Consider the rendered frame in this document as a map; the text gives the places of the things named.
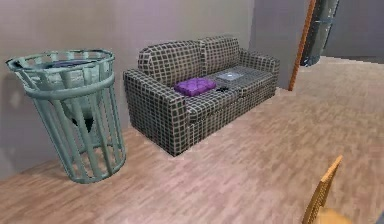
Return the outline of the purple cushion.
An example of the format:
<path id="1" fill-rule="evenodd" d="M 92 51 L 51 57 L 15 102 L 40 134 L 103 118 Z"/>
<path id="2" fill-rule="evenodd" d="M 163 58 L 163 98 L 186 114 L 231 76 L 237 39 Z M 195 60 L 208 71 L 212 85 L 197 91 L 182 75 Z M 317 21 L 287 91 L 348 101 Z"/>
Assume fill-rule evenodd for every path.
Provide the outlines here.
<path id="1" fill-rule="evenodd" d="M 174 90 L 187 97 L 198 96 L 216 87 L 216 83 L 206 78 L 192 78 L 177 83 Z"/>

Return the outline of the dark checkered sofa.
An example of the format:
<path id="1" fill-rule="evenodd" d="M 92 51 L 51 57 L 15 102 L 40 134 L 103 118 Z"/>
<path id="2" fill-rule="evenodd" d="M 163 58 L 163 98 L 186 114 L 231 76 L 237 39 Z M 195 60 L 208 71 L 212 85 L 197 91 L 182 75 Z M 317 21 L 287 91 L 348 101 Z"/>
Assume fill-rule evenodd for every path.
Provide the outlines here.
<path id="1" fill-rule="evenodd" d="M 150 45 L 139 52 L 138 67 L 123 73 L 131 125 L 177 156 L 275 95 L 280 61 L 239 46 L 231 35 Z M 223 81 L 217 75 L 242 77 Z M 174 86 L 192 78 L 216 87 L 187 97 Z M 216 91 L 228 87 L 225 92 Z"/>

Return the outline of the grey laptop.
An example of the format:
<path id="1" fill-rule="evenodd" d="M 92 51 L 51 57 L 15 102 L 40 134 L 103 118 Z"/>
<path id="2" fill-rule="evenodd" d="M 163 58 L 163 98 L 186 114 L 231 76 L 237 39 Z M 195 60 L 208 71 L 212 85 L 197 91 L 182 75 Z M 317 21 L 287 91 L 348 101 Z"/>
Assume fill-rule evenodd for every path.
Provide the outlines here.
<path id="1" fill-rule="evenodd" d="M 217 78 L 223 81 L 234 81 L 242 77 L 242 74 L 235 73 L 235 72 L 226 72 L 217 75 Z"/>

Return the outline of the grey-green slatted bin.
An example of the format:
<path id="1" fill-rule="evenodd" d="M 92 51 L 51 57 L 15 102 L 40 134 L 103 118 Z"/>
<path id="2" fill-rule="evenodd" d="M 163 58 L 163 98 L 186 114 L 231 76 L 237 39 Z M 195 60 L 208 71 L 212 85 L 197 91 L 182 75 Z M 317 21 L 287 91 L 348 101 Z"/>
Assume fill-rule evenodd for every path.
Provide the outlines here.
<path id="1" fill-rule="evenodd" d="M 126 161 L 114 93 L 115 56 L 104 49 L 48 51 L 6 61 L 40 115 L 69 179 L 106 179 Z"/>

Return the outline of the dark grey room door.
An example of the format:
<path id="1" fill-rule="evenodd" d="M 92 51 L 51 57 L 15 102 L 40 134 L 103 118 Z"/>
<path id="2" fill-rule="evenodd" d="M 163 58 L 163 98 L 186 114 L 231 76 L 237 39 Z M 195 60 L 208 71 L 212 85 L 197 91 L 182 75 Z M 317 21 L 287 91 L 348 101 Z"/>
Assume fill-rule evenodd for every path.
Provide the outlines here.
<path id="1" fill-rule="evenodd" d="M 300 65 L 309 67 L 320 60 L 327 44 L 340 0 L 316 0 Z"/>

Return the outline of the yellow wooden chair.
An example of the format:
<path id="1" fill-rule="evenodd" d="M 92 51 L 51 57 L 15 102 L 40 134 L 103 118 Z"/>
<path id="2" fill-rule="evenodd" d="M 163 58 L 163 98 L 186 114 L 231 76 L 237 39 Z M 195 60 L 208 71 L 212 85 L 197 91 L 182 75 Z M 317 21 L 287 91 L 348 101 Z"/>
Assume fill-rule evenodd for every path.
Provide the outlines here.
<path id="1" fill-rule="evenodd" d="M 339 155 L 321 177 L 306 207 L 301 224 L 353 224 L 348 217 L 326 206 L 333 179 L 342 160 L 343 156 Z"/>

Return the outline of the orange door frame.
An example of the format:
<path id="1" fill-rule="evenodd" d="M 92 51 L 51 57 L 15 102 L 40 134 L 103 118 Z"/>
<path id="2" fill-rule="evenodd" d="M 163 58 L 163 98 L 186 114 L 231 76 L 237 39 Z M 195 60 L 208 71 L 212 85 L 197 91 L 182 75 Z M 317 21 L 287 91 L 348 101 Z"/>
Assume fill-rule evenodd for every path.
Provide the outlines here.
<path id="1" fill-rule="evenodd" d="M 309 0 L 309 5 L 308 5 L 308 9 L 307 9 L 307 13 L 306 13 L 303 29 L 302 29 L 301 39 L 300 39 L 300 43 L 299 43 L 299 46 L 298 46 L 298 50 L 297 50 L 296 59 L 295 59 L 295 62 L 294 62 L 291 78 L 290 78 L 290 81 L 289 81 L 288 91 L 293 91 L 293 89 L 294 89 L 294 85 L 295 85 L 297 74 L 298 74 L 298 70 L 299 70 L 299 67 L 300 67 L 300 62 L 301 62 L 302 54 L 303 54 L 303 51 L 304 51 L 304 48 L 305 48 L 306 38 L 307 38 L 307 35 L 308 35 L 308 32 L 309 32 L 309 28 L 310 28 L 310 25 L 311 25 L 311 20 L 312 20 L 313 11 L 314 11 L 314 8 L 315 8 L 315 5 L 316 5 L 316 1 L 317 0 Z"/>

